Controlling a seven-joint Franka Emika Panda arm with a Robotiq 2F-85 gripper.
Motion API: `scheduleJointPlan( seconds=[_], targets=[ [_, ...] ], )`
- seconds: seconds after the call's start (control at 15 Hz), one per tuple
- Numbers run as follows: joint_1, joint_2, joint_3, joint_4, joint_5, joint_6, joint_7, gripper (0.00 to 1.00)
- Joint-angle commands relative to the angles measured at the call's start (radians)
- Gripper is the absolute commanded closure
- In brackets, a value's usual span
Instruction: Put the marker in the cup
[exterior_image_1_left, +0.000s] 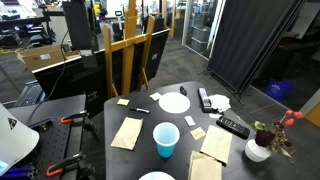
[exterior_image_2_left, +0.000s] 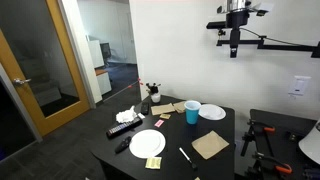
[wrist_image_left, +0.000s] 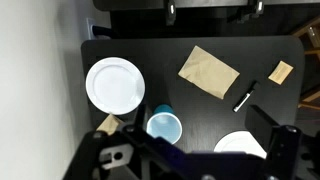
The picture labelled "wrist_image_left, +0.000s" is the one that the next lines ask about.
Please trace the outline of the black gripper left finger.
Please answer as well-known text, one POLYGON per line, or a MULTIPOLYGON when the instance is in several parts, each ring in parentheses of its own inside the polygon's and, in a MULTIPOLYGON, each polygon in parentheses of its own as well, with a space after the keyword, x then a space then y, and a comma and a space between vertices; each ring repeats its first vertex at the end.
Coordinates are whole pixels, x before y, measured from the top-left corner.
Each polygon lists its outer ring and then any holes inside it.
POLYGON ((139 127, 139 128, 143 127, 145 114, 146 114, 146 105, 145 104, 140 104, 137 107, 136 115, 135 115, 135 118, 134 118, 134 125, 136 127, 139 127))

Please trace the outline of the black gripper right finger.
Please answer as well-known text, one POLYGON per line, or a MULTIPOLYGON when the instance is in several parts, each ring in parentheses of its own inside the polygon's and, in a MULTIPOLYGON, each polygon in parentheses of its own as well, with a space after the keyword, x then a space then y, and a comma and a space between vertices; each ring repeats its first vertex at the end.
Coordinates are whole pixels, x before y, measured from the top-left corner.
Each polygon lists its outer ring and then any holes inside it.
POLYGON ((245 128, 264 150, 269 150, 279 130, 279 124, 259 106, 250 105, 246 112, 245 128))

